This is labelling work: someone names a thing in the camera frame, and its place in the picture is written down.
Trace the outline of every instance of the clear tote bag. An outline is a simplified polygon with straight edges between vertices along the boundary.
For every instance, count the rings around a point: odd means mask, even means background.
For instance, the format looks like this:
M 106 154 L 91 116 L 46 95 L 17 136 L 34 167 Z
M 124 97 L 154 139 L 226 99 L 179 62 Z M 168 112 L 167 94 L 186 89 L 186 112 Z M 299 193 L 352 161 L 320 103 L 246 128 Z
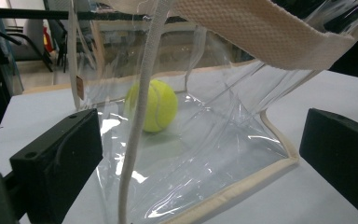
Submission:
M 72 90 L 78 109 L 99 111 L 108 223 L 200 221 L 298 162 L 266 109 L 357 41 L 358 15 L 341 17 L 358 2 L 320 1 L 302 18 L 293 8 L 72 2 Z

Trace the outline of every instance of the chair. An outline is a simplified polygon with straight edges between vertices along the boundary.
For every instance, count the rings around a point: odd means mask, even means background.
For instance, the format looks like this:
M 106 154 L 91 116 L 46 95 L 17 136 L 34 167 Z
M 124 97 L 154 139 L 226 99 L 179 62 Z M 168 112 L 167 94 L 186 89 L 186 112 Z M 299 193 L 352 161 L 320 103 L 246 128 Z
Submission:
M 68 32 L 58 20 L 48 20 L 48 26 L 51 31 L 54 48 L 58 48 L 57 65 L 60 65 L 62 62 L 63 72 L 65 73 Z
M 50 72 L 53 71 L 50 67 L 52 61 L 45 51 L 42 20 L 27 20 L 22 32 L 7 32 L 7 34 L 21 42 L 20 45 L 10 43 L 16 62 L 41 60 Z

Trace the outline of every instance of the white table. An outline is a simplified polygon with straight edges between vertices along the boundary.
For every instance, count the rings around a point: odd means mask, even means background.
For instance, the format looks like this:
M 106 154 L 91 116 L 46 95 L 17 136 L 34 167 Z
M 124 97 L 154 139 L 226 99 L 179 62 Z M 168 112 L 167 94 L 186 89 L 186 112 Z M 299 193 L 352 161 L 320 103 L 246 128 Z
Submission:
M 322 72 L 268 109 L 268 117 L 299 148 L 309 108 L 341 114 L 358 122 L 358 78 Z M 69 90 L 11 99 L 0 128 L 0 172 L 8 159 L 64 117 L 75 113 Z M 64 223 L 104 223 L 92 177 Z M 21 223 L 29 222 L 26 217 Z M 206 223 L 358 223 L 358 211 L 304 160 L 265 188 L 233 204 Z

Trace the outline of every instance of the yellow tennis ball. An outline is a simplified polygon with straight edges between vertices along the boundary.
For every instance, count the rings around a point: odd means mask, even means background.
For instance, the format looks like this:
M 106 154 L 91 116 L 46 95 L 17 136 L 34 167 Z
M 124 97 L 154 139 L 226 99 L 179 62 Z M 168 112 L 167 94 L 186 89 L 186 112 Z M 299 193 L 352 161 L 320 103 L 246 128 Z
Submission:
M 133 85 L 125 99 L 125 111 L 135 112 L 138 98 L 139 84 Z M 153 79 L 150 81 L 147 95 L 144 131 L 149 133 L 159 132 L 173 121 L 178 109 L 178 99 L 173 89 L 163 81 Z

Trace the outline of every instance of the plastic sheet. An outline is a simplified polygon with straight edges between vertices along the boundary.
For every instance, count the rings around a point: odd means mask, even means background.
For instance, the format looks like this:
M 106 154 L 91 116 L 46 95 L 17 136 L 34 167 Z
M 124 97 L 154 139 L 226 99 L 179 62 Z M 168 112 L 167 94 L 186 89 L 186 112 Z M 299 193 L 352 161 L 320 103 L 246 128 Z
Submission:
M 99 110 L 103 161 L 97 174 L 108 223 L 117 222 L 123 163 L 139 116 L 126 113 L 125 97 L 140 81 L 156 16 L 153 7 L 143 9 L 146 15 L 131 20 L 113 12 L 108 21 L 88 22 L 70 11 L 74 98 L 79 109 Z M 213 200 L 229 201 L 295 164 L 296 151 L 265 110 L 318 73 L 268 66 L 206 28 L 168 15 L 150 69 L 152 79 L 174 90 L 178 110 L 167 128 L 137 139 L 125 206 L 129 223 L 197 220 L 224 203 Z M 191 210 L 195 218 L 177 219 Z

